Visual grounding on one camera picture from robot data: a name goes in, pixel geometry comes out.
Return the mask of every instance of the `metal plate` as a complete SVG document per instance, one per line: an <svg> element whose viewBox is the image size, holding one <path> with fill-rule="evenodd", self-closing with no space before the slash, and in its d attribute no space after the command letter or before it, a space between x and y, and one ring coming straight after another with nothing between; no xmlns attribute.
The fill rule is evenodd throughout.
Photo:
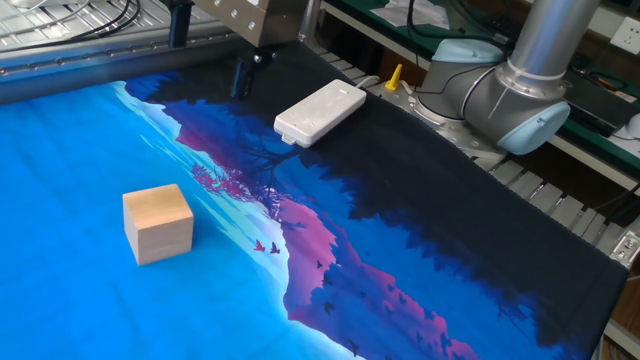
<svg viewBox="0 0 640 360"><path fill-rule="evenodd" d="M571 226L571 224L573 224L576 217L578 217L581 209L581 202L572 198L571 196L567 196L553 211L551 217L568 228L569 226Z"/></svg>
<svg viewBox="0 0 640 360"><path fill-rule="evenodd" d="M543 181L541 177L535 174L533 174L533 177L528 177L526 176L527 174L518 179L518 181L513 184L512 188L513 191L515 191L515 193L523 199L529 198L529 196L531 196L531 194L533 194L533 192L540 187L540 184L542 184Z"/></svg>
<svg viewBox="0 0 640 360"><path fill-rule="evenodd" d="M502 185L507 185L507 183L515 179L520 172L522 172L522 166L514 163L513 161L508 161L496 169L493 173L493 177L495 177Z"/></svg>
<svg viewBox="0 0 640 360"><path fill-rule="evenodd" d="M621 226L609 224L604 233L602 233L602 237L600 237L596 247L607 255L613 254L613 250L618 245L623 231L624 229Z"/></svg>
<svg viewBox="0 0 640 360"><path fill-rule="evenodd" d="M335 67L336 69L338 69L340 71L351 69L353 67L353 65L349 64L348 62L346 62L344 60L338 60L336 62L331 63L331 65L333 65L333 67Z"/></svg>
<svg viewBox="0 0 640 360"><path fill-rule="evenodd" d="M562 196L562 190L551 184L546 184L529 202L540 211L547 213L558 203L560 196Z"/></svg>
<svg viewBox="0 0 640 360"><path fill-rule="evenodd" d="M587 230L584 231L584 234L581 237L587 242L595 245L598 240L600 240L600 236L602 236L604 220L604 216L596 214L596 216L593 218L593 220L591 220L591 223L587 227Z"/></svg>
<svg viewBox="0 0 640 360"><path fill-rule="evenodd" d="M496 165L498 165L498 163L500 163L500 160L477 158L473 162L475 162L476 165L480 166L484 171L489 171Z"/></svg>
<svg viewBox="0 0 640 360"><path fill-rule="evenodd" d="M355 79L364 77L366 75L364 71L358 68L352 68L352 69L343 71L342 73L351 80L355 80Z"/></svg>
<svg viewBox="0 0 640 360"><path fill-rule="evenodd" d="M0 49L15 48L24 44L41 43L60 40L63 38L77 35L99 26L102 26L115 17L120 15L124 9L126 0L96 1L90 3L77 15L71 17L64 22L58 22L55 25L42 29L29 30L21 34L2 36L14 31L23 32L34 26L53 22L72 14L80 8L78 4L66 6L42 6L39 9L26 15L19 15L9 20L0 21ZM169 10L158 0L141 0L142 11L140 16L127 29L114 34L136 33L147 31L150 29L169 28L171 16ZM27 9L16 8L6 0L0 0L0 18L7 15L21 14ZM133 16L135 7L130 7L127 15L122 21L128 20ZM194 7L191 15L192 24L201 24L206 22L218 22L214 17L208 15L201 9Z"/></svg>
<svg viewBox="0 0 640 360"><path fill-rule="evenodd" d="M328 62L328 63L332 63L334 61L338 61L340 60L340 58L338 57L338 55L334 54L334 53L326 53L323 55L320 55L321 58L324 59L324 61Z"/></svg>

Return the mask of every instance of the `black cable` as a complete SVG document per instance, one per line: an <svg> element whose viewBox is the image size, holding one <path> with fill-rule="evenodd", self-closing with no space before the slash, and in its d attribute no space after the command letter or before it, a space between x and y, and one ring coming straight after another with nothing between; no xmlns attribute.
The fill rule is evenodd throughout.
<svg viewBox="0 0 640 360"><path fill-rule="evenodd" d="M83 38L83 37L85 37L87 35L98 33L98 32L100 32L100 31L102 31L102 30L104 30L104 29L106 29L106 28L108 28L108 27L110 27L110 26L112 26L114 24L117 24L118 21L120 21L120 19L122 19L127 14L127 11L129 10L129 6L131 6L131 0L127 0L127 3L124 6L124 10L122 10L122 12L115 19L113 19L113 20L109 21L108 23L106 23L106 24L104 24L102 26L99 26L99 27L97 27L95 29L89 30L89 31L84 32L82 34L78 34L78 35L72 36L71 38L72 39Z"/></svg>
<svg viewBox="0 0 640 360"><path fill-rule="evenodd" d="M451 5L453 5L454 9L460 14L465 20L471 23L476 28L480 29L485 34L491 36L491 39L495 39L497 34L492 29L486 27L479 19L477 19L469 10L467 5L464 3L464 0L449 0Z"/></svg>
<svg viewBox="0 0 640 360"><path fill-rule="evenodd" d="M439 91L439 92L435 92L435 91L414 91L414 92L415 92L416 94L442 95L442 94L444 94L444 92L447 90L447 86L449 85L449 83L451 82L451 80L453 80L456 76L460 76L460 75L463 75L463 74L466 74L466 73L470 73L470 72L472 72L472 71L474 71L474 70L478 70L478 69L482 69L482 68L486 68L486 67L487 67L487 65L482 65L482 66L474 67L474 68L472 68L472 69L465 70L465 71L462 71L462 72L459 72L459 73L457 73L457 74L453 75L452 77L450 77L449 79L447 79L447 82L444 84L444 87L443 87L443 88L442 88L442 90L441 90L441 91Z"/></svg>
<svg viewBox="0 0 640 360"><path fill-rule="evenodd" d="M136 12L134 13L133 17L131 17L130 19L128 19L124 23L118 25L115 29L109 30L107 32L104 32L104 33L101 33L101 34L94 34L96 29L93 29L90 32L90 35L95 35L95 36L85 35L85 36L79 37L79 38L76 38L74 36L73 38L66 39L66 40L59 40L59 41L48 42L48 43L44 43L44 44L23 46L23 47L11 49L11 50L4 50L4 51L0 51L0 54L10 53L10 52L15 52L15 51L22 51L22 50L40 49L40 48L46 48L46 47L50 47L50 46L61 46L61 45L77 44L77 43L81 43L81 42L85 42L85 41L89 41L89 40L96 40L96 39L100 39L100 38L103 38L103 37L106 37L106 36L109 36L109 35L113 35L113 34L119 32L120 30L126 28L127 26L129 26L129 24L131 24L133 21L135 21L136 18L140 15L140 10L141 10L140 0L136 0L136 6L137 6L137 9L136 9ZM118 15L118 17L120 17L120 16L124 17L123 14L125 14L125 13L126 13L126 11L122 11L120 13L120 15Z"/></svg>
<svg viewBox="0 0 640 360"><path fill-rule="evenodd" d="M616 213L616 211L620 208L620 206L622 206L622 204L624 204L629 199L630 196L635 194L635 192L638 191L638 189L640 189L640 183L636 184L636 186L634 186L633 189L627 191L624 194L624 197L620 200L620 202L609 212L609 215L607 215L606 219L604 220L606 224L609 224L610 222L617 220L620 216L624 215L624 213L629 211L633 206L637 205L636 202L638 202L638 200L634 201L633 204L626 207L622 211Z"/></svg>
<svg viewBox="0 0 640 360"><path fill-rule="evenodd" d="M454 34L454 33L449 33L446 35L436 35L436 34L429 34L429 33L425 33L422 32L420 30L418 30L415 26L415 24L413 23L413 7L415 5L415 0L409 0L409 12L407 13L407 26L410 30L410 33L413 32L414 34L423 37L423 38L427 38L427 39L473 39L473 40L482 40L482 41L490 41L490 42L494 42L493 39L485 37L485 36L475 36L475 35L458 35L458 34Z"/></svg>

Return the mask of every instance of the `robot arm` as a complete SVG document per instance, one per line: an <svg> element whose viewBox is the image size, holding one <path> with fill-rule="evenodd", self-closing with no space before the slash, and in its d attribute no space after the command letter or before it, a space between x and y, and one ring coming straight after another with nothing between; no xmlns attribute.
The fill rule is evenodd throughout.
<svg viewBox="0 0 640 360"><path fill-rule="evenodd" d="M468 121L514 154L529 153L569 116L562 77L599 0L536 0L515 50L445 40L418 92L422 106Z"/></svg>
<svg viewBox="0 0 640 360"><path fill-rule="evenodd" d="M255 67L251 59L263 59L261 49L269 46L308 40L320 5L320 0L194 1L256 47L256 54L245 56L249 60L242 65L241 59L239 65L238 74L249 74L248 80L236 81L241 90L235 93L240 97L246 95L251 85ZM569 105L563 100L566 89L562 77L599 3L599 0L536 0L515 50L506 61L502 51L489 43L444 40L417 92L421 105L438 117L467 121L512 153L535 150L569 116ZM181 46L184 42L175 37L186 39L189 17L185 18L186 11L182 8L182 20L176 20L181 8L173 9L171 44Z"/></svg>

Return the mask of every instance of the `bird silhouette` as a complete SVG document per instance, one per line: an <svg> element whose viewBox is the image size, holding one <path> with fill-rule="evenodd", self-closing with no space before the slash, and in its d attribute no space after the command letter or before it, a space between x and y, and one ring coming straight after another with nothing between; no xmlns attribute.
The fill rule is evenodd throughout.
<svg viewBox="0 0 640 360"><path fill-rule="evenodd" d="M255 248L255 249L253 249L253 250L255 250L255 251L262 251L262 252L264 252L265 250L267 250L264 246L262 246L262 244L260 244L260 240L256 240L256 242L257 242L256 248Z"/></svg>
<svg viewBox="0 0 640 360"><path fill-rule="evenodd" d="M358 356L358 349L360 349L360 346L358 346L356 343L351 341L351 339L349 339L349 345L351 345L351 351L353 351L353 357Z"/></svg>
<svg viewBox="0 0 640 360"><path fill-rule="evenodd" d="M324 303L324 311L326 311L327 314L331 315L331 310L335 310L335 309L336 309L336 306L333 305L332 303L328 301Z"/></svg>
<svg viewBox="0 0 640 360"><path fill-rule="evenodd" d="M271 243L271 254L280 254L280 249L278 249L278 247L276 246L276 243L272 242Z"/></svg>

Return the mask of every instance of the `wooden block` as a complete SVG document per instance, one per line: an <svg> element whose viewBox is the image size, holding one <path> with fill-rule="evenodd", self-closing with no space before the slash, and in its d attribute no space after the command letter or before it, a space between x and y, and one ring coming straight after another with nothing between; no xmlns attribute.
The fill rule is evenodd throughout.
<svg viewBox="0 0 640 360"><path fill-rule="evenodd" d="M124 230L138 265L191 251L193 213L178 185L122 196Z"/></svg>

